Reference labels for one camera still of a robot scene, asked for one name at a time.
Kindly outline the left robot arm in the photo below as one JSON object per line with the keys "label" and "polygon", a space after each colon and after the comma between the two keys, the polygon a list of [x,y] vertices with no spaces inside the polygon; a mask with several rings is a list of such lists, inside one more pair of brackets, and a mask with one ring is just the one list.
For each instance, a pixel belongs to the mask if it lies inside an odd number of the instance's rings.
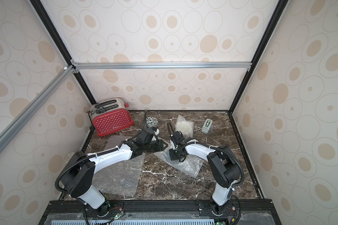
{"label": "left robot arm", "polygon": [[143,153],[164,151],[168,144],[158,138],[159,130],[144,127],[136,136],[122,141],[118,146],[98,153],[76,152],[55,181],[55,188],[71,197],[99,209],[107,200],[93,186],[95,173],[121,161],[141,156]]}

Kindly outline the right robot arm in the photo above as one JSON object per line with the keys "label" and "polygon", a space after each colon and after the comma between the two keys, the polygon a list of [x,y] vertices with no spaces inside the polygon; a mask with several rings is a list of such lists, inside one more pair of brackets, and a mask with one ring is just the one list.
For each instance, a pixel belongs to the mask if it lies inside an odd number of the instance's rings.
{"label": "right robot arm", "polygon": [[216,181],[212,194],[212,210],[222,213],[237,186],[243,184],[245,175],[242,166],[227,145],[213,146],[199,142],[193,138],[184,138],[176,131],[170,134],[172,148],[169,150],[172,161],[184,160],[188,155],[197,156],[209,163]]}

